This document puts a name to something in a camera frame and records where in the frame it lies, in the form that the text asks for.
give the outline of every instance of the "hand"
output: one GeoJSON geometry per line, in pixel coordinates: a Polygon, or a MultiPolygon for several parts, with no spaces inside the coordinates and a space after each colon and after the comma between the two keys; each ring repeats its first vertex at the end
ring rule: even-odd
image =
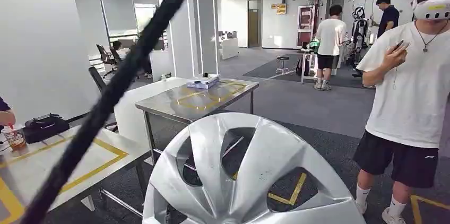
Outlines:
{"type": "Polygon", "coordinates": [[[406,61],[406,55],[408,54],[408,51],[406,50],[408,46],[409,43],[399,47],[397,50],[395,50],[396,46],[393,46],[389,50],[387,50],[384,56],[382,67],[386,68],[389,71],[403,64],[406,61]]]}

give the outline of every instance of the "silver hubcap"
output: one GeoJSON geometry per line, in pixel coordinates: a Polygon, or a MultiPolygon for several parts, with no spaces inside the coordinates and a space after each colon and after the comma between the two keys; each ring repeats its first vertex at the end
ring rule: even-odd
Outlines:
{"type": "Polygon", "coordinates": [[[345,184],[309,144],[270,120],[241,113],[202,118],[183,129],[155,165],[145,198],[145,224],[165,223],[168,203],[187,216],[183,224],[365,223],[345,184]],[[255,128],[236,181],[223,170],[225,133],[255,128]],[[185,143],[191,138],[191,144],[185,143]],[[203,186],[187,184],[183,164],[193,155],[203,186]],[[267,206],[269,188],[296,167],[305,168],[317,194],[289,212],[267,206]]]}

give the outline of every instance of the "vr headset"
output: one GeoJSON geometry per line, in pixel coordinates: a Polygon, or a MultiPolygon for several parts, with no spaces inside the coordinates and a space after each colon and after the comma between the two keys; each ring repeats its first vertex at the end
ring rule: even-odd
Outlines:
{"type": "Polygon", "coordinates": [[[427,0],[417,4],[413,1],[414,15],[417,19],[448,20],[450,19],[450,0],[427,0]]]}

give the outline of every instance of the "stainless steel table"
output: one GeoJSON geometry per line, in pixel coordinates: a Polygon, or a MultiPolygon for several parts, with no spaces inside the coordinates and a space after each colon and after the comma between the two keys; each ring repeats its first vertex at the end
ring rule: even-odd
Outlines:
{"type": "MultiPolygon", "coordinates": [[[[31,202],[78,129],[79,127],[72,128],[42,142],[29,144],[20,150],[8,149],[2,152],[0,223],[13,223],[23,215],[25,207],[31,202]]],[[[101,130],[50,210],[70,199],[81,200],[90,210],[94,210],[90,197],[94,190],[99,189],[101,194],[110,197],[108,192],[101,188],[101,181],[134,167],[137,169],[141,190],[145,195],[146,182],[141,164],[149,156],[150,149],[147,145],[139,144],[109,130],[101,130]]],[[[123,201],[116,200],[116,202],[128,208],[123,201]]]]}
{"type": "Polygon", "coordinates": [[[156,162],[157,149],[150,124],[150,115],[158,115],[183,124],[190,124],[215,111],[224,109],[250,93],[250,113],[253,114],[253,92],[259,87],[257,82],[234,79],[220,79],[214,87],[203,90],[188,88],[185,85],[176,87],[144,99],[136,103],[136,107],[143,110],[149,145],[152,149],[152,160],[156,162]]]}

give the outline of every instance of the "column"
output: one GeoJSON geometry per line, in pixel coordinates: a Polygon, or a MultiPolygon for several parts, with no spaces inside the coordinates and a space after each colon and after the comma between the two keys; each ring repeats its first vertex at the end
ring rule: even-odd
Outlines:
{"type": "Polygon", "coordinates": [[[167,28],[174,76],[218,73],[217,0],[185,0],[167,28]]]}

